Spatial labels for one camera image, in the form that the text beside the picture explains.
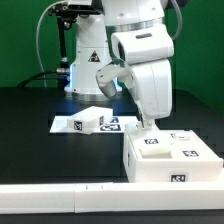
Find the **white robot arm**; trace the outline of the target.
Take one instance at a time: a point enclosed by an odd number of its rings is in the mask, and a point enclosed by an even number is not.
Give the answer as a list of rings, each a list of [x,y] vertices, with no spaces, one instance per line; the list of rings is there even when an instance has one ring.
[[[164,24],[165,9],[182,19],[178,0],[67,0],[78,15],[76,59],[65,90],[78,95],[116,95],[116,83],[129,90],[149,129],[170,115],[172,80],[169,58],[177,34]]]

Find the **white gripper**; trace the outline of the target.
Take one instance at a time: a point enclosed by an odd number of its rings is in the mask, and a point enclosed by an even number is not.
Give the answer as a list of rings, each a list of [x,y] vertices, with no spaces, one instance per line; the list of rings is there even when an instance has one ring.
[[[171,67],[167,59],[134,64],[131,94],[138,106],[139,120],[144,129],[152,129],[153,120],[168,117],[172,109]]]

